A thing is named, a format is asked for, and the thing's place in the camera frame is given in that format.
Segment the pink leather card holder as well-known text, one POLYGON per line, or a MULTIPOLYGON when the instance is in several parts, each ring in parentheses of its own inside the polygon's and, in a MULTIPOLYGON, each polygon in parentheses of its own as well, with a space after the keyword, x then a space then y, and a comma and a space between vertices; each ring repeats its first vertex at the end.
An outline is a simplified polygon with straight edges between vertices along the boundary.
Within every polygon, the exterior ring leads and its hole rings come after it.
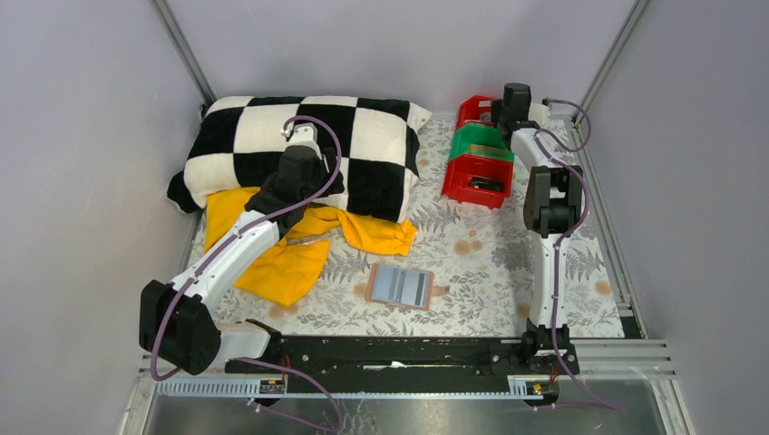
POLYGON ((365 299, 371 303, 428 311, 434 298, 449 293, 449 286, 434 282, 433 272, 375 263, 366 285, 365 299))

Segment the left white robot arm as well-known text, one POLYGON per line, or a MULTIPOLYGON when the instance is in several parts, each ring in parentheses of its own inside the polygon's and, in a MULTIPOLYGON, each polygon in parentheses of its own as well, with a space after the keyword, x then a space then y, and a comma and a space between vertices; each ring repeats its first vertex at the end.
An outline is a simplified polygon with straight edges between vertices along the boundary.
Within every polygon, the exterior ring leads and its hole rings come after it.
POLYGON ((152 280, 142 289, 139 342, 151 354, 154 380, 264 354, 271 339, 265 327, 217 325, 212 313, 247 268, 300 221, 308 204, 341 191, 341 158, 340 144, 325 150, 312 140, 288 146, 277 171, 197 263, 168 283, 152 280))

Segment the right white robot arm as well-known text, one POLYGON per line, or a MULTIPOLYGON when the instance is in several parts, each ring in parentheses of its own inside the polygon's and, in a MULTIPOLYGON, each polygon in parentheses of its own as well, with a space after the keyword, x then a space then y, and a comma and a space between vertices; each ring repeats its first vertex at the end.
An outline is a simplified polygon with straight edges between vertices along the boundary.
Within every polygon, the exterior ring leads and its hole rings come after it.
POLYGON ((492 103, 492 123, 505 145, 529 172, 524 226, 534 254, 533 299, 518 343, 492 347, 495 374, 558 374, 573 354, 565 308, 567 249, 586 218, 580 166, 558 159, 546 146, 549 131, 529 117, 531 88, 509 82, 492 103))

